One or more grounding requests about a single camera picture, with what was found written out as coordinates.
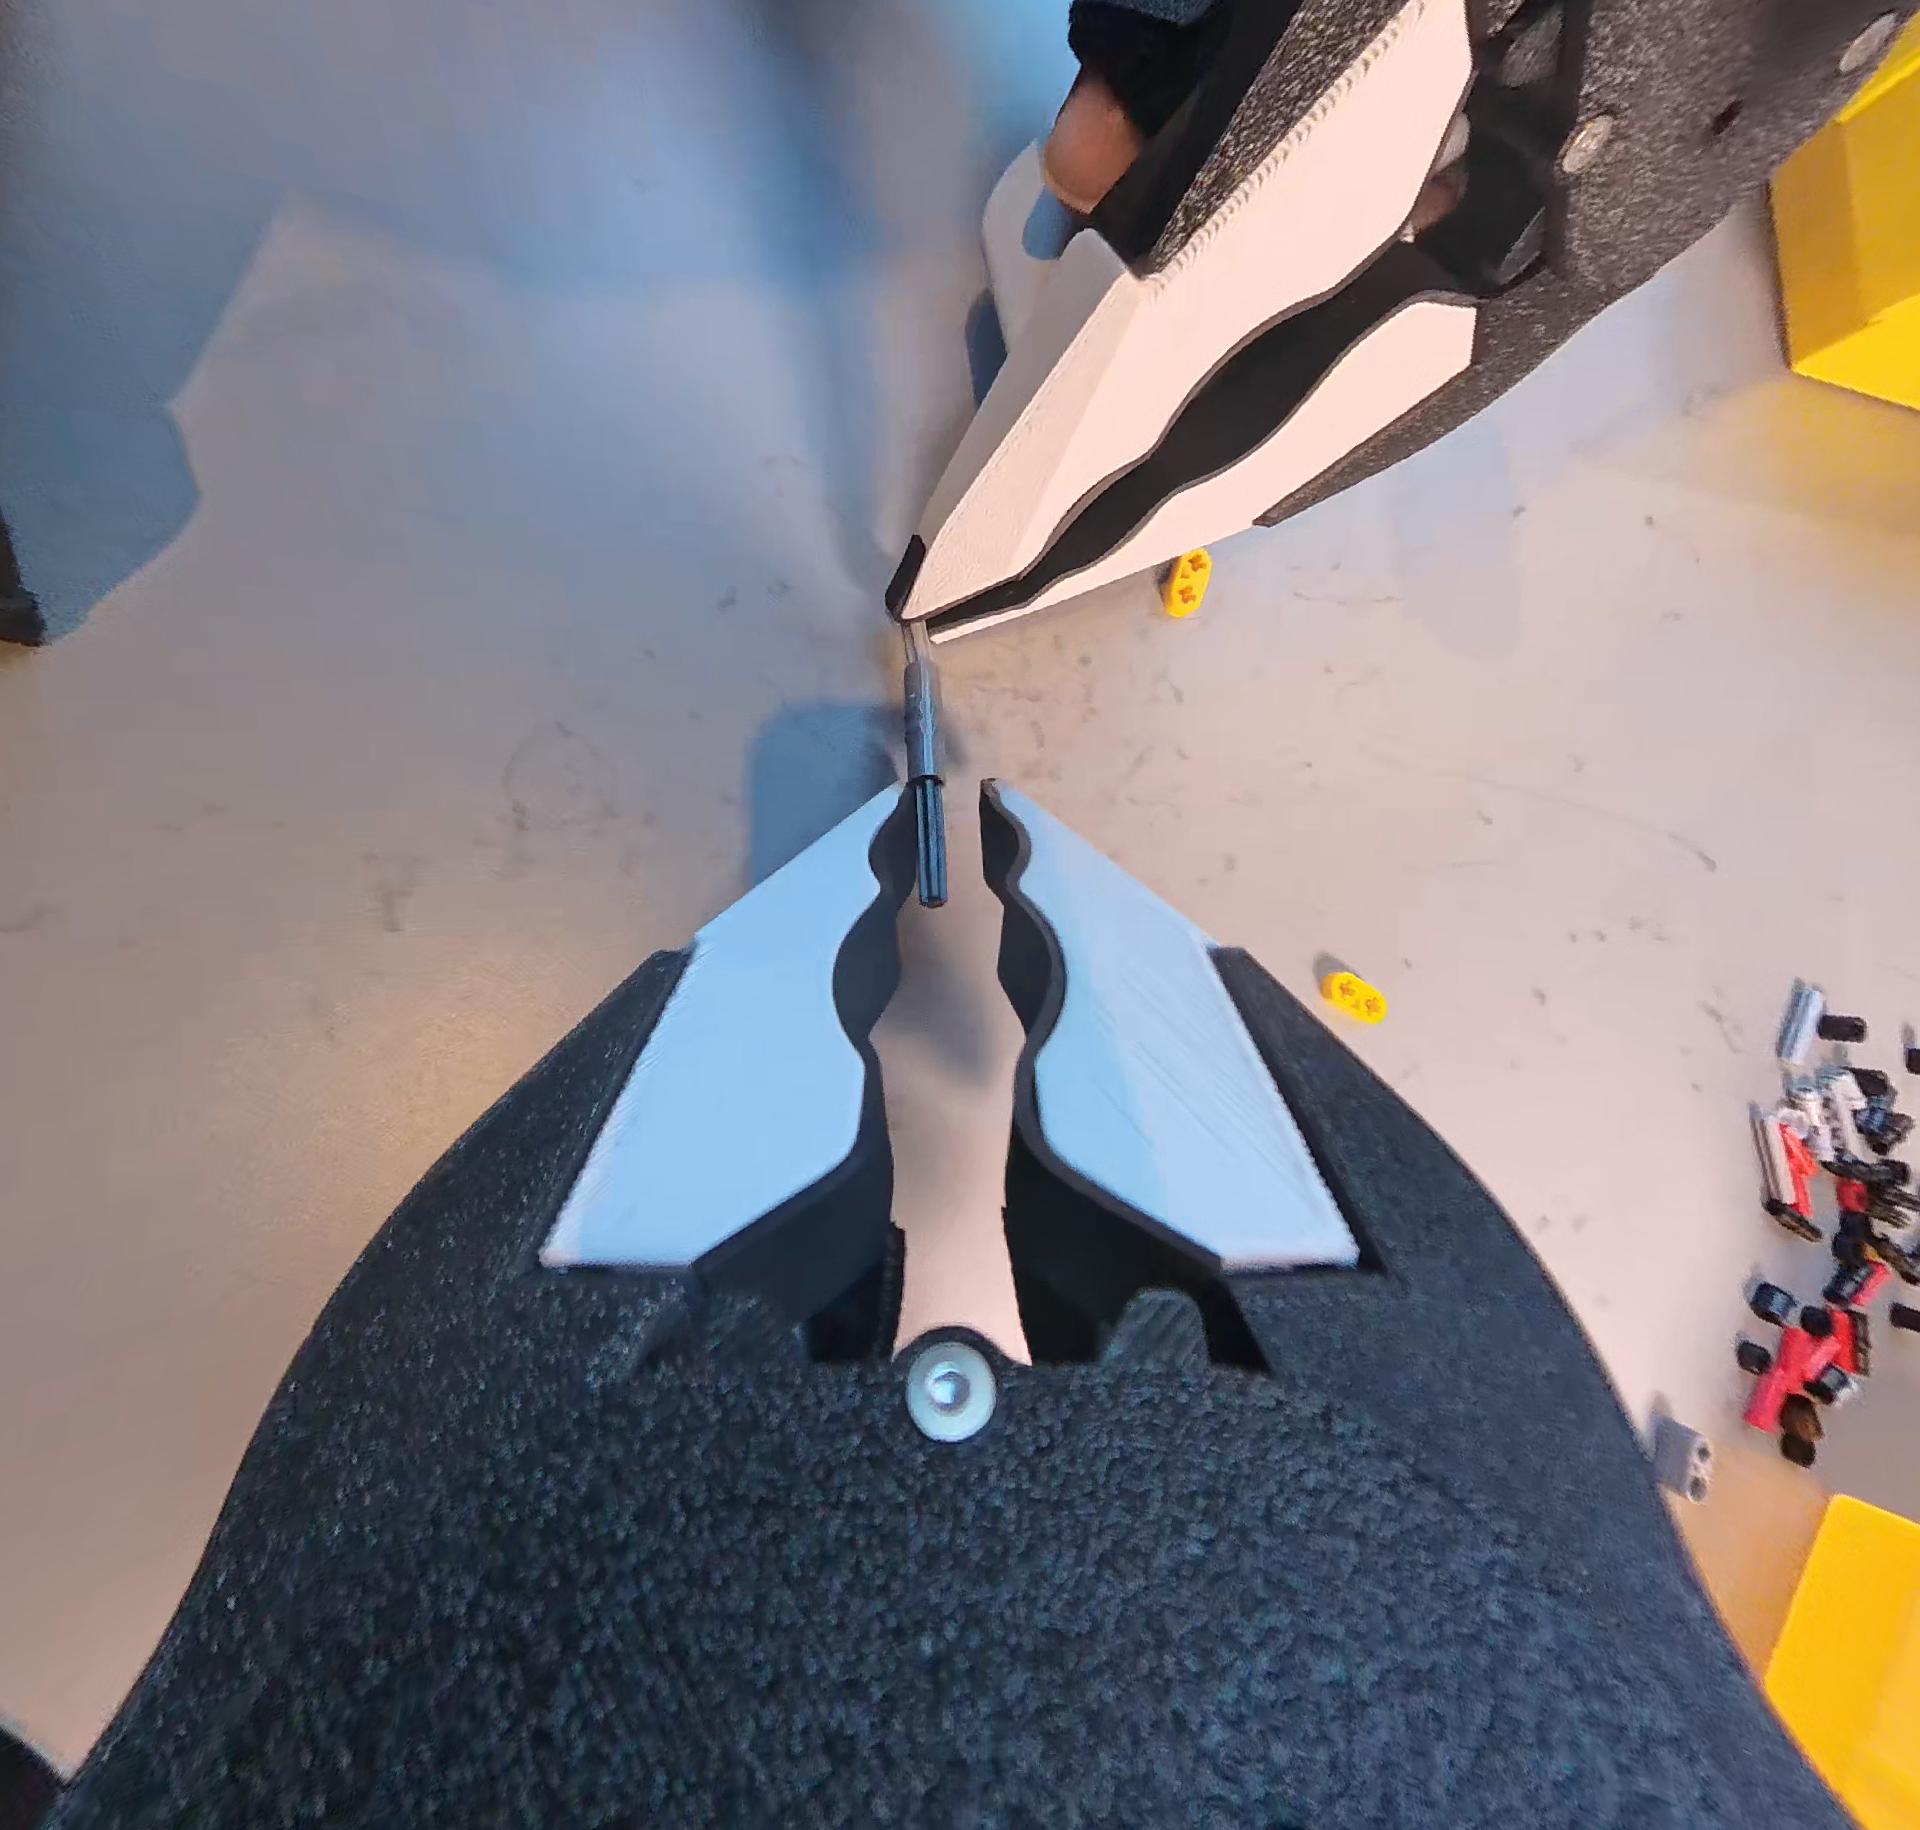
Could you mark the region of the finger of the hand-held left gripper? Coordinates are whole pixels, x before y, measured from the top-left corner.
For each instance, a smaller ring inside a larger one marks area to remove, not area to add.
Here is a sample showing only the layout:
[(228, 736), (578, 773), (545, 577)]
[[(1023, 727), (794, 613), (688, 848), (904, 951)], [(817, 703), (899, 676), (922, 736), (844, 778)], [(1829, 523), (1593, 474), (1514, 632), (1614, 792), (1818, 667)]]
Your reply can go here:
[(1365, 331), (1281, 346), (1279, 331), (1237, 351), (1164, 440), (1071, 515), (1039, 562), (930, 620), (936, 644), (1081, 598), (1218, 546), (1298, 496), (1388, 425), (1468, 371), (1479, 307), (1410, 294)]
[(1403, 0), (1164, 260), (1087, 224), (1020, 258), (1041, 200), (1028, 149), (993, 198), (1023, 272), (1006, 362), (938, 474), (888, 594), (900, 622), (1032, 571), (1057, 529), (1138, 466), (1245, 346), (1365, 331), (1410, 294), (1472, 296), (1409, 237), (1475, 80), (1476, 0)]

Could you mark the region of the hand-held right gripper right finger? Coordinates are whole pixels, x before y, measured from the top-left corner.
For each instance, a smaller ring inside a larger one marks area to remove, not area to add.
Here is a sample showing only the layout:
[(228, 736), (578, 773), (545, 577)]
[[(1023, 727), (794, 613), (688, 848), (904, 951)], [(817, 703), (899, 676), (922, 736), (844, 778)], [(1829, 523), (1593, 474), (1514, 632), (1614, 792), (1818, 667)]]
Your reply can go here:
[(983, 782), (982, 848), (1035, 1157), (1211, 1271), (1359, 1267), (1216, 938), (1016, 786)]

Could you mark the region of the person's left hand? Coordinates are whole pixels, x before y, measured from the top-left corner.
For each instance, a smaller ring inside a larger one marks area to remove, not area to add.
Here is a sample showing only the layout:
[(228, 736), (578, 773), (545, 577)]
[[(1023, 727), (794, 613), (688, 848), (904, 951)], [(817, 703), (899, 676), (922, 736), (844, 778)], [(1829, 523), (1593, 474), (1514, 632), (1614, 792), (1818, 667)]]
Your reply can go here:
[(1079, 72), (1041, 147), (1046, 192), (1074, 219), (1098, 210), (1197, 90), (1237, 0), (1071, 0)]

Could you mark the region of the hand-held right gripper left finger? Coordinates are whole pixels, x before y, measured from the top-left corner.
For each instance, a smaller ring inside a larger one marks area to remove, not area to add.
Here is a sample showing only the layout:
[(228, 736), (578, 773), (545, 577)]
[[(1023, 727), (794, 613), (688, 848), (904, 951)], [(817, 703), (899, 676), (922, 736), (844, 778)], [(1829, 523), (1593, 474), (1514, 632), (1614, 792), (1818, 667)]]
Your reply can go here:
[(873, 1039), (914, 884), (915, 803), (890, 785), (695, 936), (542, 1267), (717, 1274), (817, 1192), (876, 1192), (888, 1219)]

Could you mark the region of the pile of black red pins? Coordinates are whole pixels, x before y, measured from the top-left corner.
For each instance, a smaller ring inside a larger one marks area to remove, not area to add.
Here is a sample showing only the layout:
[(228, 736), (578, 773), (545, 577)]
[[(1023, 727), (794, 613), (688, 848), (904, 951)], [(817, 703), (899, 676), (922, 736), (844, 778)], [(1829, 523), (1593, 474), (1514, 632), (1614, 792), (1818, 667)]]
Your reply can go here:
[(1737, 1341), (1748, 1378), (1740, 1421), (1798, 1471), (1873, 1377), (1875, 1326), (1918, 1326), (1917, 1031), (1904, 1031), (1899, 1071), (1869, 1065), (1867, 1041), (1815, 1041), (1804, 1065), (1775, 1051), (1776, 1092), (1748, 1106), (1759, 1209), (1821, 1262), (1811, 1295), (1754, 1280), (1744, 1306), (1763, 1337)]

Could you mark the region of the yellow plastic parts bin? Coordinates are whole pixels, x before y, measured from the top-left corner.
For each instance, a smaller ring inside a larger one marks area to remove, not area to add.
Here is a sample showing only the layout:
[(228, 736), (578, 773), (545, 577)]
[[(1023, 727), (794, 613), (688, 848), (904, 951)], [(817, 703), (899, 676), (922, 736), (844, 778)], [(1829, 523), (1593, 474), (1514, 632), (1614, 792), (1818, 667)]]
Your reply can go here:
[(1918, 1529), (1830, 1498), (1763, 1692), (1860, 1826), (1918, 1823)]
[(1788, 365), (1918, 410), (1918, 27), (1773, 178)]

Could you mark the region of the grey desk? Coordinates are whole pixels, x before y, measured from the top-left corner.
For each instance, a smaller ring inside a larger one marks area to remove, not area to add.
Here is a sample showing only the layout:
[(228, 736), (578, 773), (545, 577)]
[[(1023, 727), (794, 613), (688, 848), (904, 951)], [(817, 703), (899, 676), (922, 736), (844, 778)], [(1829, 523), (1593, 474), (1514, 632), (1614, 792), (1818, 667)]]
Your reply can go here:
[[(996, 365), (1067, 0), (5, 0), (5, 1724), (74, 1769), (323, 1299), (637, 965), (876, 786), (883, 588)], [(942, 663), (876, 1031), (903, 1332), (1020, 1354), (1003, 778), (1319, 1002), (1527, 1231), (1763, 1665), (1895, 1340), (1739, 1432), (1793, 979), (1917, 1022), (1917, 417), (1785, 371), (1744, 204), (1459, 433)]]

